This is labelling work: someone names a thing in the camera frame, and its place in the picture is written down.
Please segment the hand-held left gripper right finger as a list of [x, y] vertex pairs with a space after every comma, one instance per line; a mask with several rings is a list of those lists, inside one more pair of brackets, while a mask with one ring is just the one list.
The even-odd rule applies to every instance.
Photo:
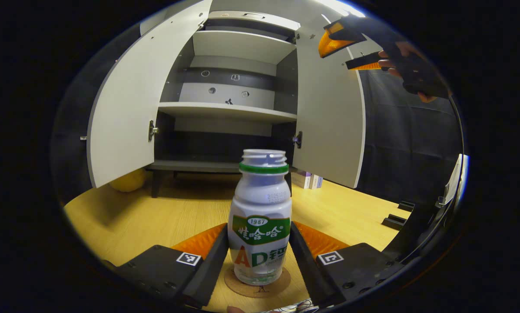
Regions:
[[362, 301], [403, 269], [404, 264], [367, 243], [345, 244], [299, 222], [289, 243], [314, 306]]

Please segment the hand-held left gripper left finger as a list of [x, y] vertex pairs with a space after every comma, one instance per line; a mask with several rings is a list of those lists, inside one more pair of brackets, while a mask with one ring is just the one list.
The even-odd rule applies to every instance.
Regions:
[[222, 223], [172, 247], [155, 244], [120, 266], [101, 261], [158, 299], [201, 309], [209, 304], [228, 249], [228, 224]]

